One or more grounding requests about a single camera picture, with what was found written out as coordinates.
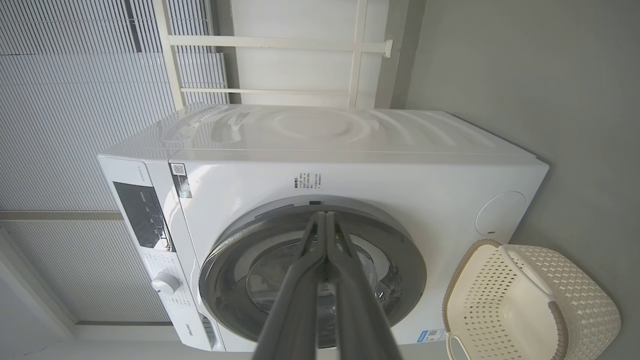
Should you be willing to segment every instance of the label sticker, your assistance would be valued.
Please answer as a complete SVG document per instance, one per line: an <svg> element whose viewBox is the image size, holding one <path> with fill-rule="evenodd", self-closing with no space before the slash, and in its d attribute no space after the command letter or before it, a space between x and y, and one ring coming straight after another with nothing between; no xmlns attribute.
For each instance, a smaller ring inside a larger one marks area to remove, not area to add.
<svg viewBox="0 0 640 360"><path fill-rule="evenodd" d="M447 339L447 331L445 329L425 330L420 334L417 343L431 343L434 341L444 341Z"/></svg>
<svg viewBox="0 0 640 360"><path fill-rule="evenodd" d="M175 185L175 191L178 193L178 197L183 199L192 198L189 179L187 178L187 170L184 164L170 163L169 166L171 167L173 185Z"/></svg>
<svg viewBox="0 0 640 360"><path fill-rule="evenodd" d="M322 174L315 172L301 172L293 178L294 189L320 189Z"/></svg>

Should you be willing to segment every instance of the white washing machine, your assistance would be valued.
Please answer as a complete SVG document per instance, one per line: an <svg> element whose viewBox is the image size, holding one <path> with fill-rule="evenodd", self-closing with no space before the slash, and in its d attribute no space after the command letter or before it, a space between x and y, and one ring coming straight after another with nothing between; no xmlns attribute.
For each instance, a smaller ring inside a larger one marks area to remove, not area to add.
<svg viewBox="0 0 640 360"><path fill-rule="evenodd" d="M326 209L342 214L396 341L437 340L465 251L508 242L548 169L440 111L206 104L99 162L180 339L214 351L254 349ZM319 344L332 347L334 299L319 294Z"/></svg>

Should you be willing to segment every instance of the laundry basket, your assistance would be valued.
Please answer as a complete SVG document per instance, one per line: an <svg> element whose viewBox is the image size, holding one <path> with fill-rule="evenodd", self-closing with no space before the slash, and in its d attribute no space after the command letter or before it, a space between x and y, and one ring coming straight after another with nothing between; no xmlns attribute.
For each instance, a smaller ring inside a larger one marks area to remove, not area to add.
<svg viewBox="0 0 640 360"><path fill-rule="evenodd" d="M620 331L618 308L571 261L495 240L469 249L442 312L451 360L452 339L470 360L593 360Z"/></svg>

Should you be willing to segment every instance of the metal pole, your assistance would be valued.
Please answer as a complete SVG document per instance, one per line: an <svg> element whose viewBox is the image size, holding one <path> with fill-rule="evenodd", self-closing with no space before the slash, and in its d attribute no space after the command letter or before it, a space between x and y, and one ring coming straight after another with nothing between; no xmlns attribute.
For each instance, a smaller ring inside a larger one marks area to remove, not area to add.
<svg viewBox="0 0 640 360"><path fill-rule="evenodd" d="M162 54L164 56L164 66L166 67L166 74L169 77L169 87L171 88L173 105L176 110L180 110L187 106L187 103L184 100L184 94L180 91L182 83L180 81L178 59L175 54L175 49L169 41L171 20L169 19L166 0L154 0L154 11L156 13L160 45L162 46Z"/></svg>
<svg viewBox="0 0 640 360"><path fill-rule="evenodd" d="M348 96L346 91L323 90L262 90L262 89L230 89L230 88L182 88L182 92L219 92L231 94L298 94L298 95L341 95Z"/></svg>
<svg viewBox="0 0 640 360"><path fill-rule="evenodd" d="M234 47L274 47L278 49L353 51L360 49L364 53L386 54L389 44L386 42L352 42L347 40L304 39L304 38L257 38L226 37L221 35L169 35L171 45L191 46L234 46Z"/></svg>
<svg viewBox="0 0 640 360"><path fill-rule="evenodd" d="M356 35L354 39L353 59L351 60L351 79L349 81L349 107L355 108L360 83L360 63L364 44L364 24L367 18L367 0L358 0L356 12Z"/></svg>

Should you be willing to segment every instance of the floor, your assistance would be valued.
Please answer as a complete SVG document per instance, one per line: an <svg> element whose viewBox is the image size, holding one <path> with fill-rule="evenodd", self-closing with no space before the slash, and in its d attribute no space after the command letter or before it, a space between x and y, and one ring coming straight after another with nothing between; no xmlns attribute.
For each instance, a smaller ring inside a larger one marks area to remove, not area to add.
<svg viewBox="0 0 640 360"><path fill-rule="evenodd" d="M599 357L640 334L640 2L427 0L408 109L444 110L551 168L513 242L561 252L615 301Z"/></svg>

